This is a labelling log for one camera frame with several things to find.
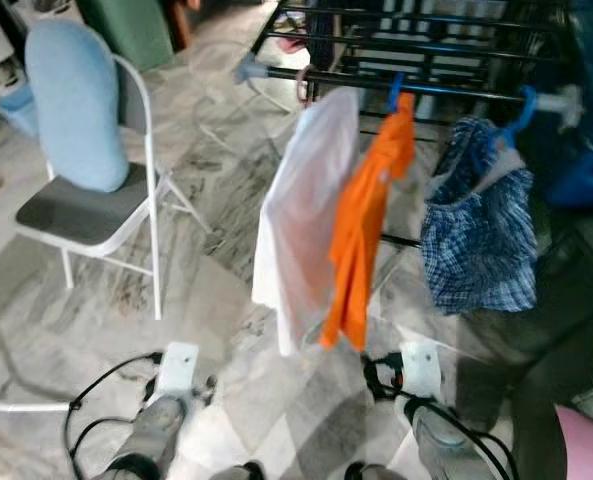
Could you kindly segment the light blue pillow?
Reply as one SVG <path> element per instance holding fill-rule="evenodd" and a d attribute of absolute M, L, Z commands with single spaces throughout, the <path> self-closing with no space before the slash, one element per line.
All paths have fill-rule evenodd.
<path fill-rule="evenodd" d="M 25 67 L 53 172 L 90 191 L 122 187 L 130 161 L 119 124 L 121 84 L 103 38 L 75 20 L 40 20 L 28 32 Z"/>

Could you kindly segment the white folding chair grey seat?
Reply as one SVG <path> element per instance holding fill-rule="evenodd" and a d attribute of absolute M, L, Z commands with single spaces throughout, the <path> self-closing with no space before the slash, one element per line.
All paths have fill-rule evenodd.
<path fill-rule="evenodd" d="M 114 193 L 92 192 L 72 186 L 49 170 L 49 182 L 28 198 L 14 215 L 14 230 L 21 236 L 58 248 L 66 287 L 75 287 L 72 257 L 99 259 L 151 278 L 150 305 L 155 320 L 163 319 L 162 247 L 160 214 L 187 212 L 212 234 L 204 216 L 174 183 L 171 172 L 156 160 L 151 95 L 145 79 L 130 61 L 116 56 L 122 97 L 119 123 L 142 133 L 141 163 L 130 164 L 130 174 Z M 149 265 L 133 265 L 112 255 L 141 228 L 150 232 Z"/>

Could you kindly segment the green bin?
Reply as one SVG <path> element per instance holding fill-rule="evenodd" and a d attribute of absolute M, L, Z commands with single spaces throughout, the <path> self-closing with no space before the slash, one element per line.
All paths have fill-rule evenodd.
<path fill-rule="evenodd" d="M 77 0 L 85 22 L 139 70 L 174 58 L 162 0 Z"/>

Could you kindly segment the blue plaid shirt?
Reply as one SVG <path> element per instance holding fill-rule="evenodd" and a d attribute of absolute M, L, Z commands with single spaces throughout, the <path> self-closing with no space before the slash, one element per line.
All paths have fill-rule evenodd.
<path fill-rule="evenodd" d="M 453 125 L 421 223 L 424 278 L 443 314 L 535 306 L 532 187 L 533 174 L 505 131 L 478 116 Z"/>

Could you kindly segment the black metal drying rack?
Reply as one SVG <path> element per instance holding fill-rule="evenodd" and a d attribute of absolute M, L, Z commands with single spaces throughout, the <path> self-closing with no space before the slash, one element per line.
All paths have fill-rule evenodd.
<path fill-rule="evenodd" d="M 581 91 L 567 84 L 572 51 L 569 0 L 279 0 L 235 68 L 237 82 L 293 79 L 306 64 L 311 91 L 334 86 L 388 92 L 393 74 L 418 97 L 420 123 L 484 116 L 506 124 L 523 106 L 537 110 L 519 136 L 549 201 L 566 134 L 583 114 Z"/>

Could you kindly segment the white shirt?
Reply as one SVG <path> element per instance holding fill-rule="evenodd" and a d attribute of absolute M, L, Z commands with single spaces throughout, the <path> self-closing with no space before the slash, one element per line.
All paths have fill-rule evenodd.
<path fill-rule="evenodd" d="M 337 207 L 357 166 L 357 88 L 340 87 L 302 110 L 261 201 L 251 301 L 276 314 L 279 355 L 297 355 L 331 306 L 329 260 Z"/>

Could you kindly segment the orange shirt black print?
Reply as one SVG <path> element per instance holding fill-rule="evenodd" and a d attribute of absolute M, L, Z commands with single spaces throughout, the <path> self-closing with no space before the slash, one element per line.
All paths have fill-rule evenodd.
<path fill-rule="evenodd" d="M 329 250 L 334 265 L 334 293 L 320 334 L 324 348 L 336 347 L 342 338 L 355 351 L 365 348 L 389 187 L 393 180 L 404 177 L 416 155 L 414 104 L 412 93 L 397 93 L 395 109 L 383 120 L 363 164 L 340 196 Z"/>

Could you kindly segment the dark green sofa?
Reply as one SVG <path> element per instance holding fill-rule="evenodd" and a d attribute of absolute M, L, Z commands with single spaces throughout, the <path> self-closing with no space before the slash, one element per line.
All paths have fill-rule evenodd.
<path fill-rule="evenodd" d="M 460 362 L 456 406 L 475 429 L 506 422 L 521 480 L 565 480 L 556 408 L 593 420 L 593 209 L 542 207 L 534 215 L 543 234 L 537 303 L 460 315 L 485 353 Z"/>

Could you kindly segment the pink cushion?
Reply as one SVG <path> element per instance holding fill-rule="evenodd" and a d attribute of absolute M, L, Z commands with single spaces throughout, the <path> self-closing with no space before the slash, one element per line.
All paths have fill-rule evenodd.
<path fill-rule="evenodd" d="M 593 480 L 593 420 L 562 406 L 556 408 L 566 447 L 565 480 Z"/>

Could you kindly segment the blue plastic crate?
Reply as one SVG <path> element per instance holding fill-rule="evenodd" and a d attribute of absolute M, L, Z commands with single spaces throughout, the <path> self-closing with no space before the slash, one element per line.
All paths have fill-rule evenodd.
<path fill-rule="evenodd" d="M 593 0 L 569 0 L 567 22 L 572 51 L 567 55 L 566 83 L 581 91 L 583 114 L 566 134 L 549 201 L 571 209 L 593 209 Z"/>

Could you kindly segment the pink hanger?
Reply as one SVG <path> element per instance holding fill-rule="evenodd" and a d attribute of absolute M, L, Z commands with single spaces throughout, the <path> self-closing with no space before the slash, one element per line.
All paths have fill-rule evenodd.
<path fill-rule="evenodd" d="M 295 77 L 293 77 L 293 82 L 295 82 L 296 99 L 301 108 L 308 108 L 314 99 L 314 95 L 311 93 L 311 81 L 308 78 L 311 72 L 316 72 L 316 67 L 314 67 L 313 64 L 306 64 L 305 67 L 300 69 L 299 72 L 295 74 Z"/>

